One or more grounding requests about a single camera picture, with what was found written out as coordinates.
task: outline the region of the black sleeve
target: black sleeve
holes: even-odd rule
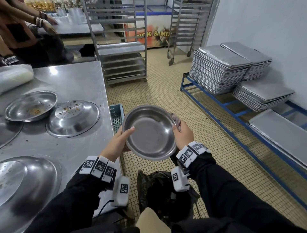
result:
[[[210,153],[189,169],[210,217],[231,217],[255,232],[305,232],[217,165]]]
[[[64,191],[58,194],[35,217],[25,233],[68,233],[90,227],[99,193],[106,183],[92,175],[75,174]]]

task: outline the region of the caster wheel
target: caster wheel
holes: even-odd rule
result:
[[[174,64],[174,59],[169,60],[169,65],[173,65]]]

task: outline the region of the white plastic roll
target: white plastic roll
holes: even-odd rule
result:
[[[23,67],[0,72],[0,95],[33,79],[34,74]]]

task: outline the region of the beige floor tile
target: beige floor tile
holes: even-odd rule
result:
[[[141,104],[158,105],[169,112],[176,113],[194,131],[195,140],[203,142],[211,149],[220,166],[288,219],[307,229],[307,212],[207,113],[185,93],[179,91],[182,75],[189,72],[192,59],[187,58],[183,52],[177,51],[174,65],[169,66],[166,52],[167,49],[148,50],[148,82],[133,81],[107,88],[109,103],[122,103],[125,113]],[[268,164],[289,187],[307,201],[305,180],[212,99],[197,89],[192,88],[190,92],[245,145],[249,146],[259,159]],[[232,98],[229,94],[218,97],[222,102]],[[244,108],[243,105],[231,106],[235,112],[242,111]],[[139,158],[131,152],[124,153],[121,162],[125,175],[132,181],[129,204],[139,216],[138,170],[141,169],[144,173],[150,174],[155,171],[170,171],[174,165],[170,159],[153,162]],[[191,184],[198,192],[196,183],[191,181]],[[198,201],[198,208],[202,217],[208,216],[202,200]],[[194,206],[194,212],[194,217],[198,218],[196,206]]]

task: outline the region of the black cable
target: black cable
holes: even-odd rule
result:
[[[101,208],[101,210],[99,211],[99,214],[97,215],[96,220],[95,220],[95,222],[93,223],[93,225],[96,224],[96,222],[97,222],[97,220],[98,220],[98,217],[99,217],[99,215],[101,214],[103,208],[105,208],[106,205],[107,205],[108,203],[110,203],[110,202],[114,202],[114,200],[109,200],[109,201],[107,201],[107,202],[104,204],[104,206],[103,206],[103,207]]]
[[[201,219],[201,216],[200,216],[200,213],[199,213],[199,209],[198,209],[198,205],[197,205],[197,203],[195,203],[195,204],[196,204],[196,209],[197,209],[198,217]]]

